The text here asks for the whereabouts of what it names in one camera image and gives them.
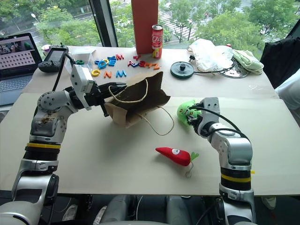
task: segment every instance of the red plush toy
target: red plush toy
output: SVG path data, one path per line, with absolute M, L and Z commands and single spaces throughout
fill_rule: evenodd
M 198 153 L 195 154 L 192 152 L 192 155 L 190 156 L 187 151 L 171 149 L 168 147 L 155 148 L 155 150 L 182 166 L 188 166 L 192 160 L 199 156 Z

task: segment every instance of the laptop keyboard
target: laptop keyboard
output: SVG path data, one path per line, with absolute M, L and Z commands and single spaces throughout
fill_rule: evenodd
M 31 76 L 19 77 L 14 80 L 0 82 L 0 92 L 23 89 L 31 80 Z

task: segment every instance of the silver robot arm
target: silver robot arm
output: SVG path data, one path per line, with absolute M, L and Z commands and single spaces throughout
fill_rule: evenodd
M 31 123 L 30 141 L 20 163 L 13 188 L 12 202 L 0 206 L 0 224 L 37 225 L 43 206 L 53 205 L 59 177 L 53 174 L 58 167 L 58 154 L 71 114 L 79 109 L 90 110 L 100 105 L 108 116 L 104 99 L 110 97 L 108 87 L 117 94 L 124 83 L 97 86 L 87 68 L 73 65 L 73 87 L 63 91 L 50 91 L 37 101 Z
M 234 132 L 219 123 L 220 109 L 217 97 L 204 98 L 190 109 L 202 109 L 200 117 L 188 116 L 187 119 L 195 132 L 207 138 L 219 153 L 219 191 L 223 200 L 217 204 L 218 219 L 225 225 L 234 225 L 241 221 L 256 223 L 254 191 L 251 188 L 250 141 L 241 132 Z

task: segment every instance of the remote control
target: remote control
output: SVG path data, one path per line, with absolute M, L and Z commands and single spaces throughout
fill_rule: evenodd
M 67 48 L 51 48 L 45 60 L 38 64 L 38 68 L 45 73 L 54 73 L 60 70 L 63 57 L 69 50 Z

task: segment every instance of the brown paper bag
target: brown paper bag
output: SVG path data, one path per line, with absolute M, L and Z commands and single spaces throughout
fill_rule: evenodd
M 121 103 L 111 98 L 105 103 L 105 108 L 112 120 L 128 128 L 136 124 L 141 119 L 141 116 L 156 110 L 157 106 L 166 104 L 170 96 L 167 96 L 161 90 L 162 79 L 163 72 L 141 73 L 128 79 L 126 82 L 127 88 L 116 96 L 117 99 L 127 102 L 136 101 L 142 99 L 146 92 L 147 95 L 142 101 L 137 103 Z

